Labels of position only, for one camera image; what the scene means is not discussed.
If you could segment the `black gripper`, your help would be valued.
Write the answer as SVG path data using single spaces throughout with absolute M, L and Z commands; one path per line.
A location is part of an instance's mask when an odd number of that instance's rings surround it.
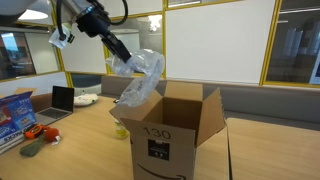
M 85 32 L 89 37 L 102 35 L 103 44 L 126 63 L 131 58 L 131 54 L 123 42 L 109 32 L 109 22 L 108 13 L 97 8 L 76 20 L 77 27 L 81 32 Z

